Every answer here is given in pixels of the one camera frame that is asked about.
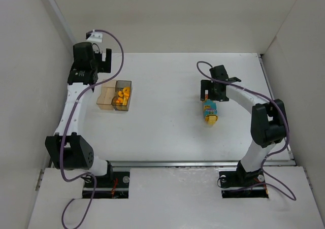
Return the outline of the colourful lego figure stack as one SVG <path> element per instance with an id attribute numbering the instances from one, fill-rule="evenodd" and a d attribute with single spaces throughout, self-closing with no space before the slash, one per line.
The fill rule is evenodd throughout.
<path id="1" fill-rule="evenodd" d="M 204 95 L 203 100 L 203 115 L 204 120 L 209 126 L 213 126 L 218 121 L 217 104 L 209 99 L 208 94 Z"/>

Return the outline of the orange half-round lego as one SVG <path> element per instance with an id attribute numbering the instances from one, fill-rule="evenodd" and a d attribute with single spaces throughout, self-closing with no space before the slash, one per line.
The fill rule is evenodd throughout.
<path id="1" fill-rule="evenodd" d="M 130 87 L 125 87 L 125 88 L 123 88 L 122 92 L 123 92 L 123 94 L 130 95 L 131 88 Z"/>

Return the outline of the yellow long lego plate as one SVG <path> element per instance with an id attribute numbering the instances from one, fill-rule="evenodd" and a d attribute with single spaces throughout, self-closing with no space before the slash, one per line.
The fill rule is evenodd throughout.
<path id="1" fill-rule="evenodd" d="M 127 105 L 127 103 L 128 103 L 128 99 L 129 99 L 128 96 L 119 97 L 120 103 L 121 103 L 123 106 L 126 106 L 126 105 Z"/>

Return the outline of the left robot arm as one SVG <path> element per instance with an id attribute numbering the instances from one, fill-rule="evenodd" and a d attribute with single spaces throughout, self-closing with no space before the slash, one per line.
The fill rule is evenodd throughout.
<path id="1" fill-rule="evenodd" d="M 98 177 L 107 176 L 110 163 L 95 156 L 82 130 L 98 74 L 111 71 L 112 50 L 94 51 L 91 42 L 81 42 L 73 46 L 73 58 L 63 114 L 54 135 L 46 137 L 45 146 L 57 169 L 81 169 Z"/>

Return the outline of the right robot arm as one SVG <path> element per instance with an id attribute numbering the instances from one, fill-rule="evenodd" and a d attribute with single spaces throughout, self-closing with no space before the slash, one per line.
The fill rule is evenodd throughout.
<path id="1" fill-rule="evenodd" d="M 288 136 L 289 129 L 284 103 L 239 85 L 237 77 L 230 78 L 223 65 L 210 66 L 210 75 L 201 80 L 200 100 L 204 103 L 205 121 L 214 124 L 216 102 L 235 101 L 251 115 L 252 142 L 238 162 L 236 179 L 245 183 L 262 173 L 263 162 L 273 147 Z"/>

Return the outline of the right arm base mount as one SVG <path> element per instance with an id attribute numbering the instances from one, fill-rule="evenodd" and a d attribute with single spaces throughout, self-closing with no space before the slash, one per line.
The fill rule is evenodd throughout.
<path id="1" fill-rule="evenodd" d="M 218 182 L 223 199 L 269 198 L 261 170 L 247 176 L 237 171 L 221 170 Z"/>

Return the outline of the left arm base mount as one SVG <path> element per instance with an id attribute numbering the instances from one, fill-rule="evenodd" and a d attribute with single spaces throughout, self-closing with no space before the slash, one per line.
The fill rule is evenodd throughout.
<path id="1" fill-rule="evenodd" d="M 94 179 L 90 176 L 84 176 L 84 186 L 82 190 L 82 198 L 89 199 L 93 192 Z M 128 199 L 130 172 L 117 171 L 113 172 L 112 177 L 97 177 L 97 185 L 95 189 L 94 199 Z"/>

